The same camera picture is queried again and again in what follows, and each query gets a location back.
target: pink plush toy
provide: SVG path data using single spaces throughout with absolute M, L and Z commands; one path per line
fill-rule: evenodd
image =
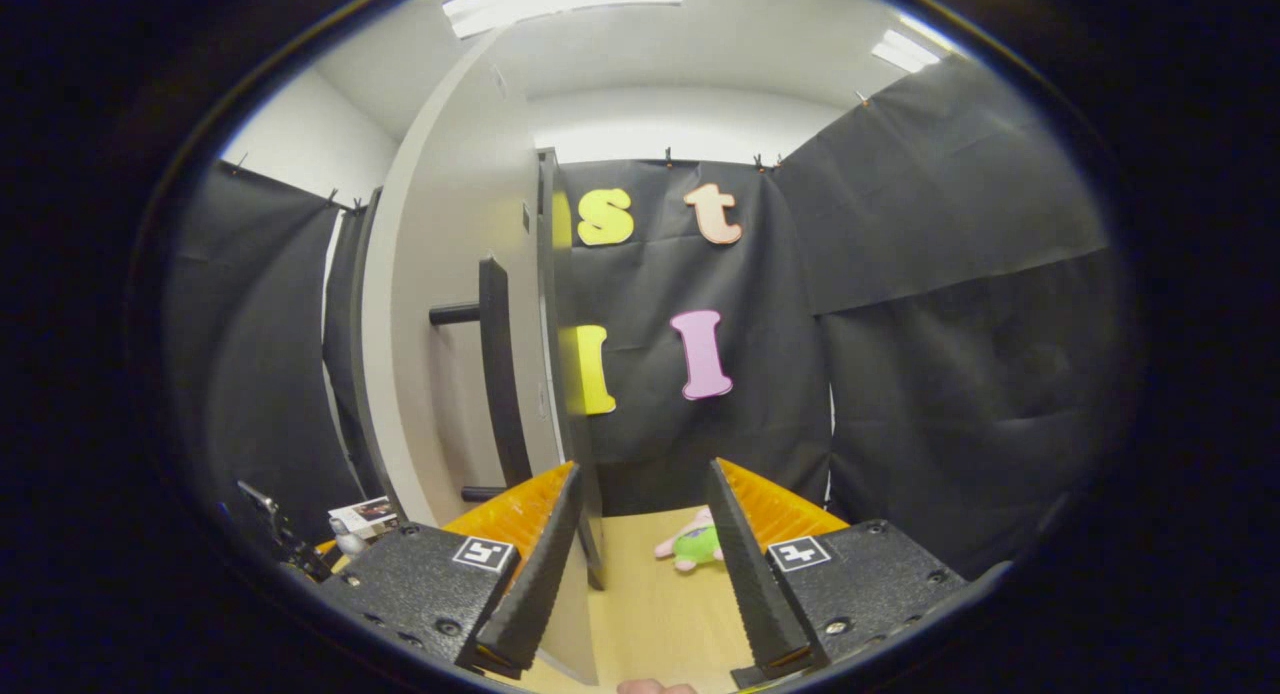
M 694 521 L 653 551 L 653 556 L 659 560 L 672 554 L 676 554 L 676 569 L 680 571 L 692 571 L 698 565 L 710 561 L 724 561 L 710 507 L 700 508 L 694 515 Z

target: black door handle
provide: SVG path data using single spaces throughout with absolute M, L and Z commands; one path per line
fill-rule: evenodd
M 534 475 L 525 447 L 525 429 L 516 398 L 516 365 L 511 353 L 511 310 L 507 301 L 507 270 L 494 257 L 480 260 L 480 301 L 433 307 L 434 327 L 480 321 L 480 353 L 484 357 L 484 388 L 489 397 L 493 440 L 507 487 Z

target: wooden table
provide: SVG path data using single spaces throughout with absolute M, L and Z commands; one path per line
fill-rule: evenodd
M 520 681 L 493 679 L 544 694 L 612 693 L 649 677 L 698 694 L 735 691 L 728 672 L 749 666 L 751 650 L 723 562 L 681 574 L 653 557 L 696 511 L 604 517 L 607 588 L 588 594 L 599 684 L 575 681 L 541 658 Z

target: green plush toy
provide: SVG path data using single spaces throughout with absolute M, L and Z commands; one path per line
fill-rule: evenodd
M 710 561 L 724 561 L 724 552 L 716 535 L 716 522 L 710 507 L 703 507 L 694 521 L 685 525 L 675 537 L 667 539 L 653 551 L 658 558 L 676 556 L 676 569 L 691 571 L 698 565 Z

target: human hand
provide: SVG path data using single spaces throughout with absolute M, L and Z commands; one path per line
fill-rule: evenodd
M 698 694 L 698 691 L 687 684 L 677 684 L 675 686 L 663 686 L 655 679 L 631 679 L 622 681 L 617 689 L 618 694 Z

